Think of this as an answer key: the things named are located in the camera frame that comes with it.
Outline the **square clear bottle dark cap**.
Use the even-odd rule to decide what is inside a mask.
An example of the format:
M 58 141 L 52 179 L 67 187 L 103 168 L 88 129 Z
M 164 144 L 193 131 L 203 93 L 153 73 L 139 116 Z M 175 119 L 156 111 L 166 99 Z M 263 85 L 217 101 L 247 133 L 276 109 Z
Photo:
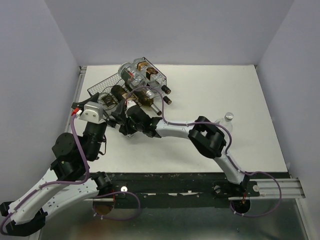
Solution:
M 136 58 L 133 61 L 133 65 L 145 76 L 147 84 L 149 84 L 150 80 L 155 80 L 158 77 L 163 77 L 164 79 L 166 79 L 167 83 L 167 77 L 162 72 L 160 72 L 153 64 L 151 64 L 145 57 Z

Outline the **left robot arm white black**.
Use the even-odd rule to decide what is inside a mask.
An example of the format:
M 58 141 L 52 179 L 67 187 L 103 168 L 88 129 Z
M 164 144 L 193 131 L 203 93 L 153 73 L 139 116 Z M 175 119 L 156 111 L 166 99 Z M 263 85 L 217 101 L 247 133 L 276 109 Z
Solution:
M 22 197 L 3 202 L 4 217 L 0 233 L 4 236 L 30 236 L 46 224 L 54 212 L 92 197 L 107 197 L 113 191 L 104 172 L 91 173 L 89 162 L 98 160 L 101 145 L 106 145 L 108 122 L 94 94 L 72 103 L 71 132 L 58 136 L 52 147 L 55 160 L 44 176 Z

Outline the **clear square bottle black label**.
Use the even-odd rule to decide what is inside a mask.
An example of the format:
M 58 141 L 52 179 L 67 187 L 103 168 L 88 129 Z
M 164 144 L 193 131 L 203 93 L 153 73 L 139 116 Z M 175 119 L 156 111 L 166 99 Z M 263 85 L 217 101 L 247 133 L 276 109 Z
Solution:
M 165 78 L 157 77 L 156 79 L 152 79 L 149 81 L 148 85 L 160 92 L 160 95 L 163 97 L 163 100 L 167 105 L 172 103 L 172 100 L 168 97 L 171 93 L 171 89 L 167 87 Z

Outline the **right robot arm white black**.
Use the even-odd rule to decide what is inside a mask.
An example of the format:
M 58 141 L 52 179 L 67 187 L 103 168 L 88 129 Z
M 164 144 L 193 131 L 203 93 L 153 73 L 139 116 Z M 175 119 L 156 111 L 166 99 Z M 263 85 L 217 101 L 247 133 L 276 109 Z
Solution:
M 149 138 L 190 140 L 202 156 L 214 160 L 223 170 L 234 195 L 247 192 L 250 178 L 232 159 L 229 153 L 232 137 L 222 125 L 204 116 L 194 122 L 169 122 L 163 117 L 150 117 L 133 101 L 123 101 L 111 115 L 120 124 L 119 132 L 125 136 L 141 132 Z

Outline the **olive green wine bottle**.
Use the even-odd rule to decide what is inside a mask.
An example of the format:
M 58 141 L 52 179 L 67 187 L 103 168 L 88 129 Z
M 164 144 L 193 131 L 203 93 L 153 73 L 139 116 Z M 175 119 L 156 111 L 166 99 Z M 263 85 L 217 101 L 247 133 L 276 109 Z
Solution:
M 137 96 L 139 102 L 143 106 L 149 107 L 158 116 L 160 116 L 162 114 L 162 111 L 155 105 L 153 98 L 149 98 L 143 91 L 136 91 L 134 94 Z

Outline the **black wire wine rack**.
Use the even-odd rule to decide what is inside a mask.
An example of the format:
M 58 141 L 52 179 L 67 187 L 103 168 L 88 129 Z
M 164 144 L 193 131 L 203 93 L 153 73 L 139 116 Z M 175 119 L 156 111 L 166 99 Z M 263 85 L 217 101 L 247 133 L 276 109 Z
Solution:
M 107 116 L 125 98 L 153 110 L 158 116 L 162 111 L 155 104 L 155 98 L 162 96 L 167 105 L 172 103 L 168 97 L 171 89 L 167 86 L 167 77 L 146 57 L 123 63 L 116 74 L 87 91 L 90 96 L 99 94 L 98 102 L 102 104 Z

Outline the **round clear bottle silver cap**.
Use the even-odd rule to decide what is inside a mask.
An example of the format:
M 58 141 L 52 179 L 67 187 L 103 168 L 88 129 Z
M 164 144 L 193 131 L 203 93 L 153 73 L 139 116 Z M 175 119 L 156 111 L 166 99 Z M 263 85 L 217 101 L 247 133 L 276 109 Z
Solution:
M 142 92 L 148 98 L 153 99 L 155 94 L 149 88 L 147 88 L 146 78 L 136 69 L 136 67 L 130 63 L 123 63 L 118 69 L 118 75 L 124 80 L 126 84 L 135 92 Z

